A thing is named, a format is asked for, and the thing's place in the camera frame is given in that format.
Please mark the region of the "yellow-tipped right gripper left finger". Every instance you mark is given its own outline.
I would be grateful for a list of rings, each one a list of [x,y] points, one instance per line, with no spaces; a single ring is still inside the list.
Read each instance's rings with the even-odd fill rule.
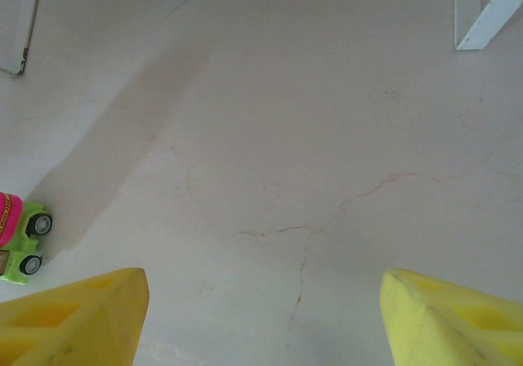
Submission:
[[[142,268],[0,303],[0,366],[133,366],[149,304]]]

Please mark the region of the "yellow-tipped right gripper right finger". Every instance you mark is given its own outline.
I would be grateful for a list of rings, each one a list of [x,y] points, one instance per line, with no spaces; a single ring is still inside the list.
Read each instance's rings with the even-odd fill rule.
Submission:
[[[523,303],[389,269],[379,304],[395,366],[523,366]]]

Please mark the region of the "green truck with pink mixer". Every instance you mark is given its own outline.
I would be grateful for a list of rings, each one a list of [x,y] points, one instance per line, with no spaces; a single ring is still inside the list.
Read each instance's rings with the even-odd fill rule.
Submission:
[[[42,266],[39,240],[53,225],[41,203],[0,192],[0,280],[25,285]]]

